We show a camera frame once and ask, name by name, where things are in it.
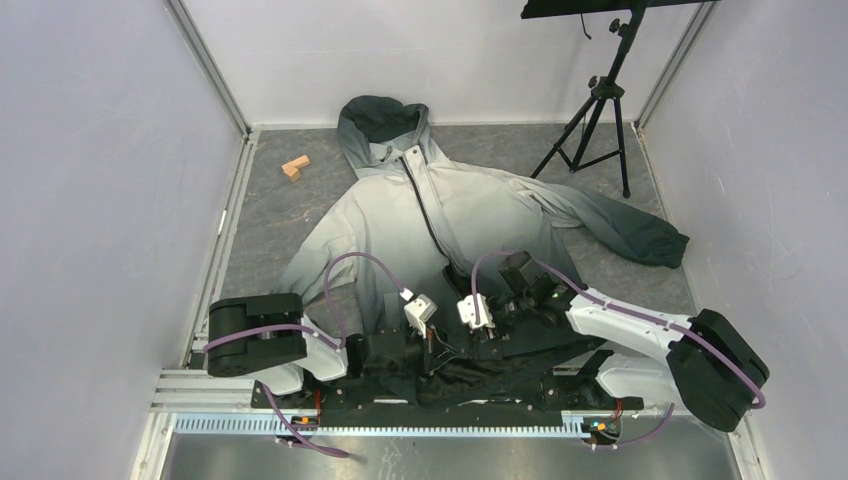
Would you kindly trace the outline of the grey gradient hooded jacket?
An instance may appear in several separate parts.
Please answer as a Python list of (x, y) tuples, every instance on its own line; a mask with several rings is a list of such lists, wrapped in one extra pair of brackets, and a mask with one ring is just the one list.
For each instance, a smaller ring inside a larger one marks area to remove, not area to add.
[(370, 376), (381, 387), (412, 404), (446, 406), (502, 392), (597, 347), (568, 327), (533, 321), (528, 335), (511, 338), (515, 352), (473, 357), (456, 305), (472, 286), (485, 296), (507, 291), (496, 250), (525, 251), (577, 279), (558, 230), (585, 228), (632, 262), (681, 265), (688, 238), (662, 218), (595, 192), (452, 161), (433, 139), (428, 114), (423, 104), (370, 95), (342, 108), (338, 141), (356, 182), (275, 287), (308, 302), (353, 284), (364, 334), (403, 322), (401, 286), (432, 299), (434, 372), (375, 363)]

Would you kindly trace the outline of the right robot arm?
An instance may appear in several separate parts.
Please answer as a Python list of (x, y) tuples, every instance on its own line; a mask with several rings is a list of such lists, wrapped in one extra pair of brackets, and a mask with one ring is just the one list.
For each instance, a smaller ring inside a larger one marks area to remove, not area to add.
[(702, 423), (734, 431), (750, 410), (765, 407), (766, 363), (721, 313), (653, 311), (582, 286), (527, 252), (499, 251), (499, 272), (516, 294), (502, 307), (472, 294), (472, 310), (496, 326), (509, 314), (534, 316), (582, 337), (637, 352), (601, 361), (595, 379), (612, 397), (681, 404)]

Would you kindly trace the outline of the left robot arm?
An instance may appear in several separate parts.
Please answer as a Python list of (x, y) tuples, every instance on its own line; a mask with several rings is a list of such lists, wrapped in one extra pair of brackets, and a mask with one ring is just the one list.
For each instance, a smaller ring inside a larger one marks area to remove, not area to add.
[(307, 375), (341, 385), (404, 377), (434, 356), (427, 321), (436, 304), (409, 291), (402, 297), (411, 334), (393, 328), (345, 341), (313, 322), (296, 294), (219, 300), (208, 313), (208, 341), (203, 348), (207, 373), (252, 379), (276, 396), (300, 391)]

